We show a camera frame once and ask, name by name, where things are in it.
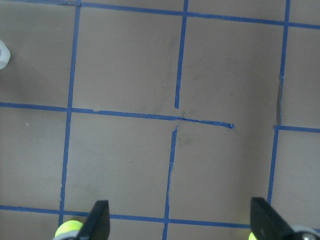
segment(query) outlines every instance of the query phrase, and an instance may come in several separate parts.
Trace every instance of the gray floor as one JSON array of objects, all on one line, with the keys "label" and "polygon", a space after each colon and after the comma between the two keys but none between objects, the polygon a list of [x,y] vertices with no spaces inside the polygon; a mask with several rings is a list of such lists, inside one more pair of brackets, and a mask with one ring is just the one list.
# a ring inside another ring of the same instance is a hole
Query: gray floor
[{"label": "gray floor", "polygon": [[253,196],[320,232],[320,1],[46,3],[0,1],[0,239],[100,199],[110,240],[245,240]]}]

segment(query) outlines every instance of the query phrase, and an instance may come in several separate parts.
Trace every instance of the grid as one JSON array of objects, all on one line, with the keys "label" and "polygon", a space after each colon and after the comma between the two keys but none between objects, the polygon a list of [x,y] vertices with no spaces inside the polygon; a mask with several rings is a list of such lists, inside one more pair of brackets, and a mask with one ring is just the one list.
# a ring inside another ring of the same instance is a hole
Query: grid
[{"label": "grid", "polygon": [[281,64],[280,65],[280,103],[279,103],[279,108],[278,108],[278,113],[277,113],[279,115],[279,122],[278,122],[278,125],[274,128],[273,149],[272,149],[272,158],[271,158],[269,185],[268,185],[268,194],[267,194],[267,200],[269,203],[272,202],[272,193],[273,193],[274,176],[275,176],[275,168],[276,168],[279,131],[298,131],[298,132],[308,132],[308,133],[320,133],[320,129],[318,129],[318,128],[282,125],[282,111],[283,111],[282,96],[283,96],[283,92],[284,92],[284,82],[285,82],[285,66],[286,66],[288,29],[290,27],[290,28],[305,28],[305,29],[320,30],[320,25],[290,22],[289,21],[289,19],[290,19],[290,3],[291,3],[290,0],[286,0],[286,3],[285,3],[284,21],[190,12],[190,11],[188,11],[189,0],[184,0],[183,11],[171,11],[171,10],[160,10],[160,9],[151,9],[151,8],[142,8],[142,7],[129,7],[129,6],[110,5],[110,4],[86,3],[86,2],[81,2],[81,0],[70,1],[70,2],[49,1],[49,0],[28,0],[28,1],[18,0],[15,2],[34,2],[34,3],[42,3],[42,4],[75,6],[75,19],[74,19],[74,29],[73,29],[73,43],[72,43],[72,56],[71,56],[71,65],[70,65],[71,67],[70,67],[67,107],[0,102],[0,107],[3,107],[3,108],[34,109],[34,110],[46,110],[46,111],[65,112],[66,113],[66,127],[65,127],[65,140],[64,140],[63,166],[62,166],[62,176],[61,176],[61,192],[60,192],[61,201],[60,201],[59,210],[20,207],[20,206],[15,207],[15,206],[7,206],[7,205],[0,205],[0,210],[45,213],[45,214],[58,215],[59,216],[59,221],[58,221],[59,225],[61,225],[63,223],[64,215],[84,216],[84,217],[88,216],[87,212],[66,211],[65,210],[65,191],[66,191],[66,180],[67,180],[68,150],[69,150],[69,141],[70,141],[72,113],[96,114],[96,115],[107,115],[107,116],[119,116],[119,117],[126,117],[126,118],[179,121],[176,128],[172,132],[172,136],[171,136],[171,149],[170,149],[168,176],[167,176],[164,218],[111,214],[110,217],[112,219],[164,223],[164,229],[163,229],[163,235],[162,235],[163,240],[167,239],[168,224],[170,224],[170,223],[172,223],[172,224],[185,224],[185,225],[199,225],[199,226],[215,226],[215,227],[225,227],[225,228],[241,228],[241,229],[249,229],[250,228],[250,226],[248,224],[172,219],[169,217],[171,174],[172,174],[172,169],[173,169],[174,162],[175,162],[176,140],[177,140],[177,133],[179,130],[180,122],[181,121],[196,122],[196,123],[201,123],[201,124],[207,124],[207,125],[212,125],[212,126],[221,126],[221,127],[232,129],[234,126],[231,123],[220,122],[220,121],[191,119],[191,118],[186,118],[183,116],[169,116],[169,115],[156,115],[156,114],[144,114],[144,113],[142,114],[142,113],[118,112],[118,111],[108,111],[108,110],[94,111],[91,109],[73,108],[73,86],[74,86],[74,79],[75,79],[75,65],[76,65],[76,57],[77,57],[78,32],[79,32],[81,8],[99,8],[99,9],[108,9],[108,10],[114,10],[114,11],[129,11],[129,12],[138,12],[138,13],[182,16],[178,65],[177,65],[178,69],[177,69],[175,100],[174,100],[174,106],[177,109],[179,108],[179,105],[180,105],[180,88],[181,88],[181,84],[182,84],[184,47],[185,47],[185,37],[186,37],[186,28],[187,28],[188,18],[219,19],[219,20],[225,20],[225,21],[236,21],[236,22],[245,22],[245,23],[259,23],[259,24],[266,24],[266,25],[283,26],[282,51],[281,51],[281,62],[280,62],[280,64]]}]

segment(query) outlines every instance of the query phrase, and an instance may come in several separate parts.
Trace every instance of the black object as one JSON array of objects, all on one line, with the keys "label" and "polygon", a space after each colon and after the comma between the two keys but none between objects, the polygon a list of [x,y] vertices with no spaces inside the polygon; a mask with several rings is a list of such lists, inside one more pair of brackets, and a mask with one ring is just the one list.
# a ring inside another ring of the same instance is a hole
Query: black object
[{"label": "black object", "polygon": [[107,240],[109,234],[109,204],[107,200],[99,200],[95,202],[78,235],[64,240]]},{"label": "black object", "polygon": [[320,240],[311,232],[295,232],[262,197],[251,198],[250,225],[257,240]]}]

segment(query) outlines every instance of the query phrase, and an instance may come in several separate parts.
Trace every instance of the white round object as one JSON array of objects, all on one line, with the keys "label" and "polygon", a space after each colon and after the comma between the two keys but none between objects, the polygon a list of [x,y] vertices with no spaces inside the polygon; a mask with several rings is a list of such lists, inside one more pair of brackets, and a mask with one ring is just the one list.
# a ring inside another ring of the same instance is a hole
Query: white round object
[{"label": "white round object", "polygon": [[10,51],[3,41],[0,40],[0,70],[4,69],[10,59]]}]

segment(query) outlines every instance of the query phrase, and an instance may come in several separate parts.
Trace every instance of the yellow-green ball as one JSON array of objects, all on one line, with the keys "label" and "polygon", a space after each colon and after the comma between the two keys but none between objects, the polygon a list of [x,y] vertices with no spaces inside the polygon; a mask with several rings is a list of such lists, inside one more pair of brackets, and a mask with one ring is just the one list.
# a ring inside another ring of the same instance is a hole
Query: yellow-green ball
[{"label": "yellow-green ball", "polygon": [[257,240],[253,232],[250,233],[249,240]]},{"label": "yellow-green ball", "polygon": [[79,231],[82,227],[82,223],[76,220],[70,220],[70,221],[66,221],[64,224],[62,224],[58,230],[55,232],[55,237],[60,235],[60,234],[64,234],[70,231]]}]

